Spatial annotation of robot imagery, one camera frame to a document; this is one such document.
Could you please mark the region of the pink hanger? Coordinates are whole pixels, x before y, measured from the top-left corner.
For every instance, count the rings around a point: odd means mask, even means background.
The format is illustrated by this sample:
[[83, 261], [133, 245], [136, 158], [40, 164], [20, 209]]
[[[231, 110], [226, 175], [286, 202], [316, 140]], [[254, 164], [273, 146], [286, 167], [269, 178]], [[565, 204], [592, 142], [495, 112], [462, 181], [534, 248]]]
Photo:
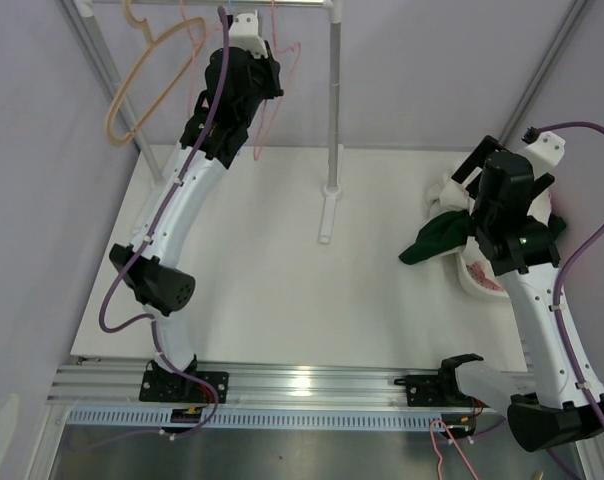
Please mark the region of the pink hanger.
[[187, 35], [191, 43], [191, 58], [190, 58], [190, 76], [189, 76], [189, 95], [188, 95], [188, 106], [190, 108], [195, 106], [195, 82], [196, 82], [196, 71], [197, 71], [197, 58], [199, 52], [203, 46], [206, 45], [211, 33], [204, 31], [203, 36], [200, 40], [195, 38], [195, 34], [190, 26], [187, 27]]
[[[278, 40], [277, 7], [276, 7], [275, 1], [271, 1], [269, 3], [269, 13], [270, 13], [270, 20], [271, 20], [271, 29], [272, 29], [271, 39], [272, 39], [274, 58], [276, 60], [279, 60], [283, 55], [288, 54], [288, 53], [291, 53], [294, 55], [293, 63], [291, 64], [290, 69], [288, 70], [288, 74], [287, 74], [286, 80], [285, 80], [284, 89], [286, 89], [286, 88], [289, 88], [291, 86], [291, 84], [293, 83], [293, 78], [294, 78], [295, 72], [297, 70], [299, 60], [301, 57], [301, 53], [302, 53], [302, 46], [301, 46], [300, 42], [295, 42], [295, 43], [292, 43], [288, 47], [280, 47], [279, 40]], [[263, 149], [266, 145], [266, 141], [268, 140], [268, 137], [270, 136], [271, 129], [273, 128], [275, 120], [278, 116], [278, 113], [281, 108], [283, 100], [284, 100], [284, 97], [278, 97], [275, 100], [275, 104], [272, 108], [272, 111], [269, 111], [268, 100], [266, 100], [262, 104], [262, 108], [260, 111], [260, 122], [259, 122], [257, 133], [254, 138], [254, 144], [253, 144], [253, 149], [252, 149], [252, 156], [253, 156], [254, 161], [259, 161], [261, 158]]]

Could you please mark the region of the green and white t shirt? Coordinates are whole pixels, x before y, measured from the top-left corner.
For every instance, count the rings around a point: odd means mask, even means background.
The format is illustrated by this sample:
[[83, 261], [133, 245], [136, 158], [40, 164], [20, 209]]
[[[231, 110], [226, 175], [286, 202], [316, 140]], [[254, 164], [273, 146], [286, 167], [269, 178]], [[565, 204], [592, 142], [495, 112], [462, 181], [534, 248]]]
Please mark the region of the green and white t shirt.
[[445, 254], [473, 238], [497, 276], [533, 266], [560, 264], [555, 244], [560, 230], [553, 230], [534, 217], [511, 211], [448, 211], [427, 222], [412, 245], [399, 254], [406, 265], [416, 265]]

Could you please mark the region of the pink t shirt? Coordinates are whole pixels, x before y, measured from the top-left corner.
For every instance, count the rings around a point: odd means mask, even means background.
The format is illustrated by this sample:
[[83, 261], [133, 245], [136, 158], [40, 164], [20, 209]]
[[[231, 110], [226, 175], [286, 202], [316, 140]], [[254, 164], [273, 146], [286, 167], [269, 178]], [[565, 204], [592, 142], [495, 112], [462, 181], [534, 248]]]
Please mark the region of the pink t shirt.
[[467, 271], [474, 285], [484, 292], [491, 294], [503, 294], [504, 289], [493, 276], [490, 270], [486, 270], [480, 262], [474, 262], [467, 266]]

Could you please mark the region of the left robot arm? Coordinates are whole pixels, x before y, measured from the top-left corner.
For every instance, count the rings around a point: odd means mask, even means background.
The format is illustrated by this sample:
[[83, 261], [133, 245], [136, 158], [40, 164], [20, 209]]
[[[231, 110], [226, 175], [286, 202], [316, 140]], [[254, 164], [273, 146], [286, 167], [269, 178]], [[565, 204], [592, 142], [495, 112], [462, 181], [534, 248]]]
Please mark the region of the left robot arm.
[[249, 136], [262, 103], [282, 96], [280, 65], [270, 51], [254, 54], [231, 46], [215, 51], [205, 70], [206, 87], [172, 153], [173, 173], [150, 214], [126, 245], [115, 244], [109, 259], [143, 306], [151, 324], [154, 363], [166, 371], [162, 389], [176, 401], [191, 398], [196, 358], [183, 312], [196, 289], [193, 276], [177, 265], [207, 196], [230, 169]]

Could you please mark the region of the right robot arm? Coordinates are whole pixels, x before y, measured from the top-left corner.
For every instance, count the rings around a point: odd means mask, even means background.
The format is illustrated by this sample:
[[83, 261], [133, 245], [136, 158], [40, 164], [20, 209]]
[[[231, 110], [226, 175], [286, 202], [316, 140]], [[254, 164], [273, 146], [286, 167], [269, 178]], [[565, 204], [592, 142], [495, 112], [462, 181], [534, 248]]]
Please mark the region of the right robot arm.
[[519, 333], [529, 349], [534, 384], [520, 387], [476, 354], [442, 362], [447, 373], [437, 392], [448, 404], [471, 397], [506, 418], [528, 452], [604, 433], [604, 385], [579, 339], [563, 294], [567, 265], [549, 227], [529, 213], [534, 199], [554, 181], [533, 163], [485, 136], [453, 179], [480, 174], [467, 190], [474, 199], [474, 238], [510, 299]]

